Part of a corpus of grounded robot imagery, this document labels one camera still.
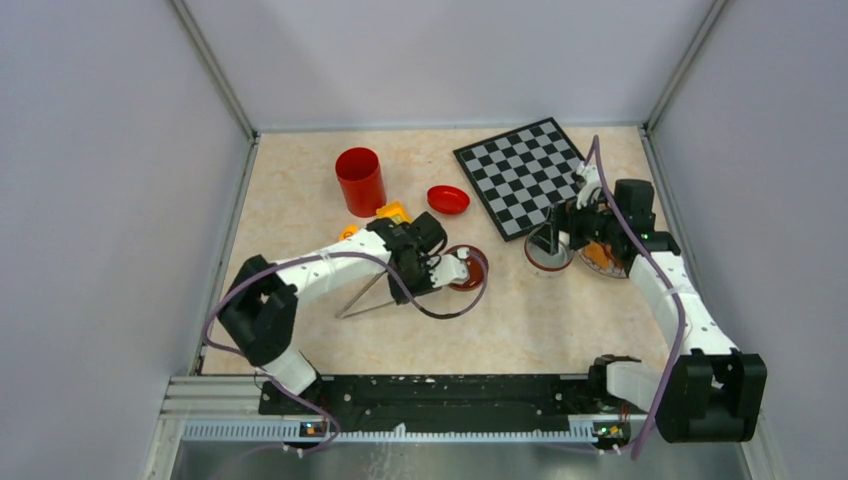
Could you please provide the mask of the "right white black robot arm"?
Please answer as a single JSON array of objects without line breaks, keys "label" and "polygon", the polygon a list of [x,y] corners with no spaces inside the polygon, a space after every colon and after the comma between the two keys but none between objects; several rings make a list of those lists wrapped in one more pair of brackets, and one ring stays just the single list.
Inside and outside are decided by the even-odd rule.
[{"label": "right white black robot arm", "polygon": [[673,235],[656,227],[653,185],[616,181],[611,192],[587,176],[577,198],[556,209],[570,249],[596,245],[642,294],[668,346],[662,371],[606,355],[590,369],[589,404],[612,412],[624,401],[649,415],[669,443],[747,442],[756,432],[768,376],[721,330],[688,277]]}]

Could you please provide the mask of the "silver metal tongs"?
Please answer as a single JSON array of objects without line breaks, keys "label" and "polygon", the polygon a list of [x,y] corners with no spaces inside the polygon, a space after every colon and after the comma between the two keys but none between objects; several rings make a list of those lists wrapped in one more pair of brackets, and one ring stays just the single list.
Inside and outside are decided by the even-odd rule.
[{"label": "silver metal tongs", "polygon": [[382,272],[368,280],[365,285],[335,313],[335,318],[349,319],[386,307],[394,306],[396,304],[395,299],[389,295],[387,300],[382,301],[381,303],[371,303],[362,307],[362,301],[369,299],[373,288],[375,286],[379,286],[386,276],[387,273]]}]

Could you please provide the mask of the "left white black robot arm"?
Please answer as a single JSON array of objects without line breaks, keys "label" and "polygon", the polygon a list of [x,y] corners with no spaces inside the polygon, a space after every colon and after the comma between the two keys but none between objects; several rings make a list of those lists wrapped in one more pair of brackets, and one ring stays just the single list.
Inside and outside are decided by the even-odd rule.
[{"label": "left white black robot arm", "polygon": [[218,321],[250,365],[283,386],[297,413],[319,404],[317,372],[293,344],[299,308],[357,280],[390,275],[394,301],[426,295],[469,277],[465,252],[437,255],[446,232],[431,214],[413,222],[377,218],[352,236],[298,258],[272,263],[257,255],[238,272]]}]

